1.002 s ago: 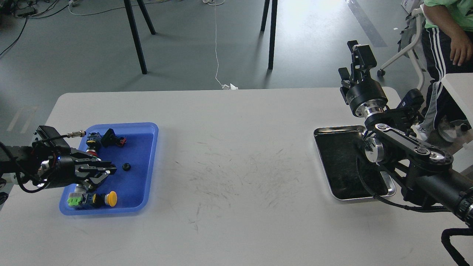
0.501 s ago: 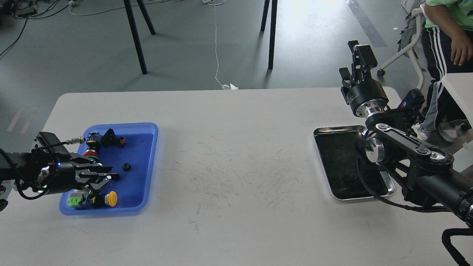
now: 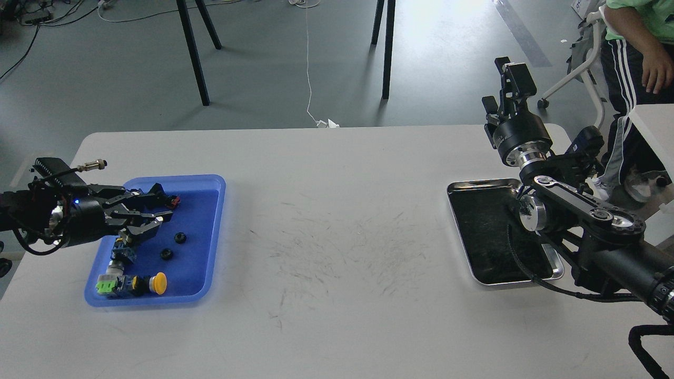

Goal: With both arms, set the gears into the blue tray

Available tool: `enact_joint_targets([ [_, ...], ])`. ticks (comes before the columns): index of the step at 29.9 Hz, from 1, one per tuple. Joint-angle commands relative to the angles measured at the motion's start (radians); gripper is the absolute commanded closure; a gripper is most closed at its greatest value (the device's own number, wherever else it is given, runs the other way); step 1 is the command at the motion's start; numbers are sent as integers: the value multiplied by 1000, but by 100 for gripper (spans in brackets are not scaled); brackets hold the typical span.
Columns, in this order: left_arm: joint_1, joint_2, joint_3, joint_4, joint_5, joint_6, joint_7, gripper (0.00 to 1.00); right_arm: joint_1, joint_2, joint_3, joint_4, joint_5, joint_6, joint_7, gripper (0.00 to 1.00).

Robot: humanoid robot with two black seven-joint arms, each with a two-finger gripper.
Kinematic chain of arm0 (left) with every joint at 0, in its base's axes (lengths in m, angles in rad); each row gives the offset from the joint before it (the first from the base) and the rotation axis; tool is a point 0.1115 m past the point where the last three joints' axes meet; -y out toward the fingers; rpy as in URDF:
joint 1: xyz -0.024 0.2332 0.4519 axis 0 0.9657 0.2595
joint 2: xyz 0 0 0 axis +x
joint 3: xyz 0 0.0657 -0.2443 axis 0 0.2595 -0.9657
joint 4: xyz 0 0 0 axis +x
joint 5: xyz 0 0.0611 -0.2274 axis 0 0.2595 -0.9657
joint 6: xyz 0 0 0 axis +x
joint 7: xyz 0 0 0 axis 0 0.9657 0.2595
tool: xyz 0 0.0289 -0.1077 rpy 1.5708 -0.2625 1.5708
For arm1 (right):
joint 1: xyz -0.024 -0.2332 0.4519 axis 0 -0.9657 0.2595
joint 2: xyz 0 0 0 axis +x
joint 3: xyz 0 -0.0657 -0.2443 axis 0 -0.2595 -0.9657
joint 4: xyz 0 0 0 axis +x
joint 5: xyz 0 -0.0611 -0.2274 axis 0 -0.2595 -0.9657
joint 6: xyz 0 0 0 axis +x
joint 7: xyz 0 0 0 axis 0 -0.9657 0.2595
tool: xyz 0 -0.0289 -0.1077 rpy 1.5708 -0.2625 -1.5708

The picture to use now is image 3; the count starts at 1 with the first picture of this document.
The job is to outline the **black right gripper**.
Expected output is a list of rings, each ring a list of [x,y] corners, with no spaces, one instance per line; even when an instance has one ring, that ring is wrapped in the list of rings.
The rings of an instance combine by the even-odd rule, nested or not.
[[[541,118],[529,113],[527,99],[537,93],[529,67],[508,57],[497,57],[495,64],[501,76],[501,103],[494,96],[482,97],[487,137],[504,165],[524,168],[545,161],[553,142]]]

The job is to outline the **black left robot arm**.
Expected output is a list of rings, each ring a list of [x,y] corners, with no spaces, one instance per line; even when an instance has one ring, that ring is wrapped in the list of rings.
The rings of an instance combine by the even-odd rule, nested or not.
[[[71,168],[60,158],[37,158],[37,175],[27,189],[2,193],[2,231],[12,231],[24,250],[36,256],[116,235],[121,244],[111,259],[132,264],[137,247],[171,220],[180,198],[167,194],[160,183],[145,192],[87,184],[79,176],[106,166],[103,159]]]

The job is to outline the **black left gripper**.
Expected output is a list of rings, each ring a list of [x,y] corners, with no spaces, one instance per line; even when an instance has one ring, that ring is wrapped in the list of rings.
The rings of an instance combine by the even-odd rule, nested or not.
[[[75,199],[67,212],[61,202],[52,210],[50,231],[58,235],[53,242],[65,242],[64,247],[94,242],[114,231],[128,246],[156,236],[162,223],[170,222],[173,211],[142,213],[140,211],[112,211],[108,223],[104,208],[123,204],[127,208],[149,208],[150,196],[141,189],[121,191],[121,194],[104,200],[101,197],[80,197]]]

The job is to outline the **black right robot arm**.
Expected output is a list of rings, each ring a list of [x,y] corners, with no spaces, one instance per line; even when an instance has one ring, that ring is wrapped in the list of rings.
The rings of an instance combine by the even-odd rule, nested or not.
[[[642,347],[647,335],[672,335],[672,254],[645,242],[640,216],[592,196],[585,180],[596,165],[602,138],[590,128],[587,141],[564,154],[553,144],[527,98],[537,88],[525,63],[495,59],[501,77],[499,99],[482,98],[485,132],[504,165],[519,168],[523,189],[510,206],[527,231],[536,233],[570,264],[577,286],[571,292],[594,302],[641,301],[662,316],[664,325],[630,330],[628,343],[648,374],[665,378],[662,367]]]

